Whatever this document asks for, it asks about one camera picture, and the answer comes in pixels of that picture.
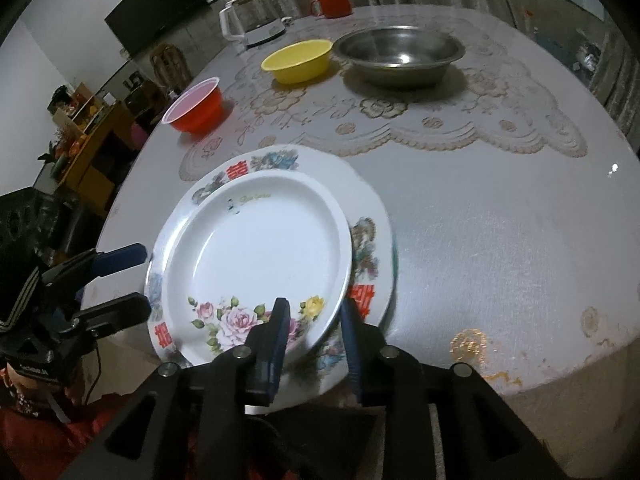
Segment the large white patterned plate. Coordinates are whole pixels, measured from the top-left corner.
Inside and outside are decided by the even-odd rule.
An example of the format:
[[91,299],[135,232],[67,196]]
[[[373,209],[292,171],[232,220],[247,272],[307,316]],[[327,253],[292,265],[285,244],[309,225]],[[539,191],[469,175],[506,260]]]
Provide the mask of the large white patterned plate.
[[[318,181],[332,193],[344,212],[352,239],[352,270],[344,298],[352,298],[356,302],[365,321],[378,324],[384,318],[394,291],[395,263],[392,227],[382,200],[344,160],[312,148],[293,144],[276,145],[236,156],[196,180],[176,203],[160,229],[145,280],[145,292],[152,308],[148,329],[160,359],[175,361],[184,367],[196,366],[179,352],[169,352],[161,347],[153,334],[154,322],[159,315],[157,304],[151,300],[149,291],[160,286],[151,284],[149,279],[158,238],[183,203],[195,204],[223,185],[262,170],[298,171]],[[329,331],[317,347],[292,365],[284,363],[280,389],[273,405],[280,410],[321,396],[341,382],[346,373],[346,356],[336,314]]]

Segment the small white floral plate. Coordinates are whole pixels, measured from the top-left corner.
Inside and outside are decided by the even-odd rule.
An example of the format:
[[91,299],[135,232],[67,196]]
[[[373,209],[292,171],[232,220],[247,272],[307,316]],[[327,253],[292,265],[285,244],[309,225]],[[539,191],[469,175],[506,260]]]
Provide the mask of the small white floral plate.
[[268,322],[277,299],[290,308],[285,364],[326,336],[346,294],[352,239],[339,203],[311,177],[262,170],[185,202],[154,249],[153,334],[201,365]]

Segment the red plastic bowl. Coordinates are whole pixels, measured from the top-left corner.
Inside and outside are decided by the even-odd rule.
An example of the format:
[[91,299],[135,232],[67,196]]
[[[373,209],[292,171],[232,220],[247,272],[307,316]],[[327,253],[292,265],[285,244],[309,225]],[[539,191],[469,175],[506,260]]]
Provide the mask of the red plastic bowl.
[[219,78],[209,77],[183,92],[166,110],[162,124],[183,133],[204,136],[224,117]]

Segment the yellow plastic bowl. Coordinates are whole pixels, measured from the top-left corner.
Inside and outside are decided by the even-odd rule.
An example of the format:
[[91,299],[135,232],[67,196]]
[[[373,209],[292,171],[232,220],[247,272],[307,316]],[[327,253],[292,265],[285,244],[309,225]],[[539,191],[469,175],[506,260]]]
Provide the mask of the yellow plastic bowl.
[[299,41],[268,55],[260,68],[279,84],[302,84],[328,70],[332,47],[327,39]]

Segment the stainless steel bowl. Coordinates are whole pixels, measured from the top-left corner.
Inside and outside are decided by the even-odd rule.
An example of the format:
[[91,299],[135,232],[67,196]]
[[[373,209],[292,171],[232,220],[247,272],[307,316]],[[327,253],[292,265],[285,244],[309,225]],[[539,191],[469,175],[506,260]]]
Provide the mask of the stainless steel bowl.
[[337,39],[332,51],[371,84],[431,86],[464,57],[465,46],[438,30],[390,25],[351,32]]

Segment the wooden shelf cabinet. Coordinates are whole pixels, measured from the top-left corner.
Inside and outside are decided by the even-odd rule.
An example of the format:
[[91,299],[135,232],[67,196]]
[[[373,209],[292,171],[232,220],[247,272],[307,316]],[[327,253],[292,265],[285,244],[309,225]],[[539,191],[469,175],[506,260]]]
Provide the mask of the wooden shelf cabinet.
[[38,159],[55,191],[106,217],[148,133],[123,102],[107,102],[84,84],[56,88],[48,112],[56,137]]

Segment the wooden chair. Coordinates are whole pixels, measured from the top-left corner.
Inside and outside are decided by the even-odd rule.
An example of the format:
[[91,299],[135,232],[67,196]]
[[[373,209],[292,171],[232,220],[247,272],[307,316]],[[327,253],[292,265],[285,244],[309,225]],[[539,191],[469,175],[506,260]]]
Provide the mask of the wooden chair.
[[183,53],[173,44],[159,44],[149,56],[156,79],[176,96],[189,87],[193,76]]

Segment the white electric kettle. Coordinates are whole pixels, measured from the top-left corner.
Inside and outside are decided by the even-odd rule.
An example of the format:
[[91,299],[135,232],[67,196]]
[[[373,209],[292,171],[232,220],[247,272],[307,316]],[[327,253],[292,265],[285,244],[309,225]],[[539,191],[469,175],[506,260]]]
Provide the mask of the white electric kettle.
[[219,23],[225,40],[247,49],[277,39],[286,31],[284,19],[270,0],[230,0],[219,12]]

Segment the lace table doily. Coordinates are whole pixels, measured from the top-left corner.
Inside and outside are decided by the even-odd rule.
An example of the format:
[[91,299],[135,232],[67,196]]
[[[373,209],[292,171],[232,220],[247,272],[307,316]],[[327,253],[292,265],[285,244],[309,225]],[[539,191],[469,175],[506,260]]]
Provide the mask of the lace table doily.
[[[411,25],[458,38],[464,57],[440,84],[409,90],[384,89],[362,80],[337,55],[320,77],[284,86],[260,64],[286,44],[337,40],[375,25]],[[449,152],[482,141],[511,154],[533,155],[551,148],[566,157],[588,153],[584,135],[516,58],[517,29],[490,14],[443,6],[386,6],[333,23],[300,20],[292,35],[252,52],[226,49],[216,57],[230,116],[196,141],[178,175],[195,181],[236,155],[274,144],[302,144],[346,157],[396,143],[416,150]]]

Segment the red mug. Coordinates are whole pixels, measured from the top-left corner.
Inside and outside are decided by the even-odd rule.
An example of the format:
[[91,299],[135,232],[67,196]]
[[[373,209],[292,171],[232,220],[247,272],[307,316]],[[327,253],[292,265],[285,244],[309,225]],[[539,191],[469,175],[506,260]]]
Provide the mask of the red mug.
[[350,0],[312,0],[310,12],[325,18],[344,18],[352,14],[352,3]]

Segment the black wall television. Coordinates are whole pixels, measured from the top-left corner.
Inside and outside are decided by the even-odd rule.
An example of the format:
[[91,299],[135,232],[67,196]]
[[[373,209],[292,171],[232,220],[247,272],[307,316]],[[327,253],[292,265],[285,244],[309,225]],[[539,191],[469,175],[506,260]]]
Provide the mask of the black wall television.
[[104,21],[125,51],[136,56],[207,5],[207,0],[122,0]]

